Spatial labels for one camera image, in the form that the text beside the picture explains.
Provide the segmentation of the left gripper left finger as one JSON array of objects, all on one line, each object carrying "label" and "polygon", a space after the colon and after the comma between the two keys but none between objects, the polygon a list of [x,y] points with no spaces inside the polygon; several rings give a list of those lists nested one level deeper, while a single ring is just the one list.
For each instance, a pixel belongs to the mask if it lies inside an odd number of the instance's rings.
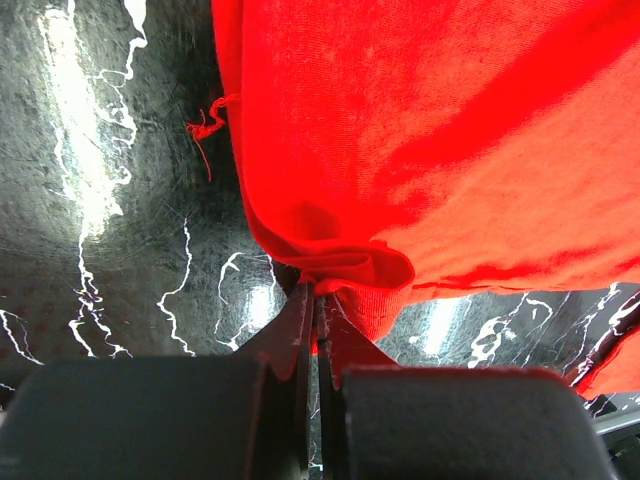
[{"label": "left gripper left finger", "polygon": [[313,288],[229,355],[61,362],[1,426],[5,479],[304,479]]}]

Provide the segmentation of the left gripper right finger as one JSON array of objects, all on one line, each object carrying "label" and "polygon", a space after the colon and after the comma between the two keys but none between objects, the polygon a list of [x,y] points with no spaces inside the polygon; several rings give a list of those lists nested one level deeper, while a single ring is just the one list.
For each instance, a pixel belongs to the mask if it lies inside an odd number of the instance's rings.
[{"label": "left gripper right finger", "polygon": [[546,369],[403,367],[317,303],[328,479],[610,479],[578,397]]}]

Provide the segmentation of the red t shirt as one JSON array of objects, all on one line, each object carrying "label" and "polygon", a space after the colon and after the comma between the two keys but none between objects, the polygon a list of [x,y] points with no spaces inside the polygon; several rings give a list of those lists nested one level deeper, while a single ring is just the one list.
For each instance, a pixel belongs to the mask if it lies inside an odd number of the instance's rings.
[{"label": "red t shirt", "polygon": [[257,242],[368,339],[411,304],[639,279],[635,1],[215,1]]}]

